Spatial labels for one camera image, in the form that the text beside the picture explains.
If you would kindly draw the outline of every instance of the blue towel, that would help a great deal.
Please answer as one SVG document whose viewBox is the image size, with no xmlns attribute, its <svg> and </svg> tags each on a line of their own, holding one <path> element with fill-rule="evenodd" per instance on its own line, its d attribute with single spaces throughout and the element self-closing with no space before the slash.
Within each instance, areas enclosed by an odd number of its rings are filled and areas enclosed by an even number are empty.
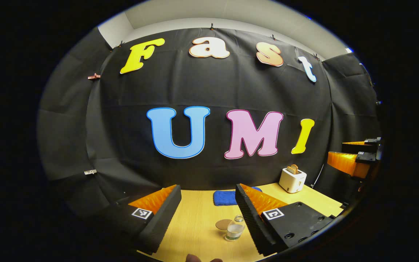
<svg viewBox="0 0 419 262">
<path fill-rule="evenodd" d="M 258 187 L 253 187 L 259 192 L 261 189 Z M 237 205 L 236 202 L 236 192 L 235 191 L 215 191 L 213 194 L 213 201 L 215 206 L 233 206 Z"/>
</svg>

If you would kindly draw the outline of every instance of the yellow letter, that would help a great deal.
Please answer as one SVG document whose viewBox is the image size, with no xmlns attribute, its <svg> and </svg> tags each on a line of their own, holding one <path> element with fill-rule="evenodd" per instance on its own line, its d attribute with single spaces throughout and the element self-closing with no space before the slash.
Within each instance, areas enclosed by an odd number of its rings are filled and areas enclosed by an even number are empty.
<svg viewBox="0 0 419 262">
<path fill-rule="evenodd" d="M 143 56 L 144 59 L 148 59 L 153 54 L 153 51 L 155 51 L 155 46 L 150 46 L 147 49 L 145 49 L 149 45 L 162 46 L 164 45 L 164 39 L 159 38 L 159 39 L 151 40 L 145 43 L 132 46 L 130 48 L 130 50 L 132 51 L 130 52 L 130 55 L 128 56 L 125 66 L 121 69 L 121 74 L 138 70 L 143 66 L 143 63 L 140 62 L 140 58 Z"/>
<path fill-rule="evenodd" d="M 308 118 L 302 119 L 300 125 L 302 126 L 302 130 L 300 131 L 300 136 L 298 136 L 296 146 L 292 148 L 292 154 L 301 154 L 305 152 L 306 141 L 310 135 L 311 128 L 315 125 L 315 121 Z"/>
<path fill-rule="evenodd" d="M 282 66 L 284 64 L 284 60 L 279 55 L 281 50 L 277 46 L 260 42 L 256 44 L 256 49 L 259 51 L 256 53 L 256 57 L 261 63 L 273 66 Z"/>
<path fill-rule="evenodd" d="M 196 46 L 192 46 L 188 52 L 194 57 L 208 57 L 226 58 L 230 52 L 226 50 L 226 43 L 224 40 L 216 37 L 200 37 L 193 40 Z"/>
</svg>

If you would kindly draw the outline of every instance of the water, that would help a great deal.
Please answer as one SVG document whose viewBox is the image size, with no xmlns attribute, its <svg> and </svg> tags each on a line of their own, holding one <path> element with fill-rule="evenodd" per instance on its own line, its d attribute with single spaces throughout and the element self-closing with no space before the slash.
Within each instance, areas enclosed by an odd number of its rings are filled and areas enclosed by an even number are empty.
<svg viewBox="0 0 419 262">
<path fill-rule="evenodd" d="M 234 241 L 238 239 L 242 234 L 244 228 L 244 225 L 229 225 L 227 227 L 227 232 L 226 236 L 224 236 L 224 239 L 226 239 L 227 241 Z"/>
</svg>

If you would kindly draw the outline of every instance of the hand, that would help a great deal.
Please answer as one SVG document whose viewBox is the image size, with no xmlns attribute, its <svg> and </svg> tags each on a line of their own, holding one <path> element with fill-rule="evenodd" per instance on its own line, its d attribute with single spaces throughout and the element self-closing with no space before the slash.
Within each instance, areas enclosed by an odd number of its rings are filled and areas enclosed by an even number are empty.
<svg viewBox="0 0 419 262">
<path fill-rule="evenodd" d="M 201 262 L 201 260 L 196 255 L 188 254 L 187 257 L 185 258 L 185 262 Z M 223 260 L 219 258 L 215 258 L 211 260 L 210 262 L 223 262 Z"/>
</svg>

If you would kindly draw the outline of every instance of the ceiling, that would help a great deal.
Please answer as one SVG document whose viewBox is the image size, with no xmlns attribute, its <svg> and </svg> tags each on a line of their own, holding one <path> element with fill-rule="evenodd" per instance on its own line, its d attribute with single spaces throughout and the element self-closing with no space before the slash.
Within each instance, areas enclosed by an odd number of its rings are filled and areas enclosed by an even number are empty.
<svg viewBox="0 0 419 262">
<path fill-rule="evenodd" d="M 347 53 L 346 44 L 296 10 L 271 0 L 149 0 L 125 11 L 133 29 L 197 17 L 242 21 L 279 32 L 324 58 Z"/>
</svg>

